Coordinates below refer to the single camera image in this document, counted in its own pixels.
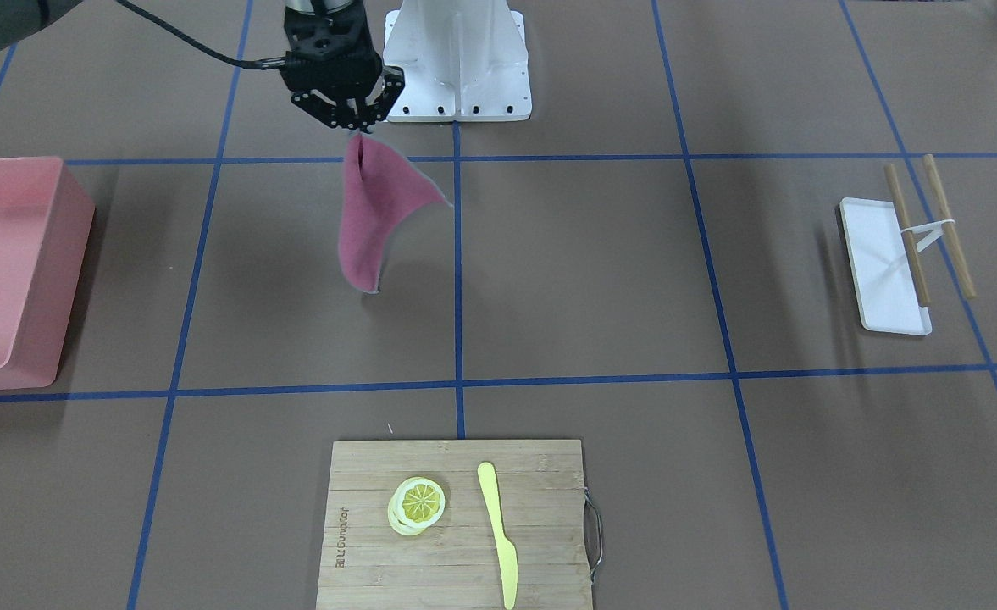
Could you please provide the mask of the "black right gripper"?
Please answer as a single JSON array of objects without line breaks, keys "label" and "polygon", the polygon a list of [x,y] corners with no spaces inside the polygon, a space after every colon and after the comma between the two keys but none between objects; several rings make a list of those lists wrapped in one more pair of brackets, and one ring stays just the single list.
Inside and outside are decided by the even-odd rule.
[{"label": "black right gripper", "polygon": [[331,129],[369,134],[405,91],[374,45],[363,1],[288,1],[281,78],[294,107]]}]

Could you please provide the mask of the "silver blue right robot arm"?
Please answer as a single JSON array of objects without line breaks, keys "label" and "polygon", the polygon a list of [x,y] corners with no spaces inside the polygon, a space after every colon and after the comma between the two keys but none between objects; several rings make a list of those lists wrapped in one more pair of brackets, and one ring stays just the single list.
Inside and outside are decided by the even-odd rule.
[{"label": "silver blue right robot arm", "polygon": [[[121,7],[210,58],[251,72],[278,72],[294,107],[331,129],[368,132],[386,121],[406,88],[404,69],[374,45],[363,1],[285,1],[285,53],[231,58],[145,8]],[[57,22],[76,1],[0,1],[0,51]]]}]

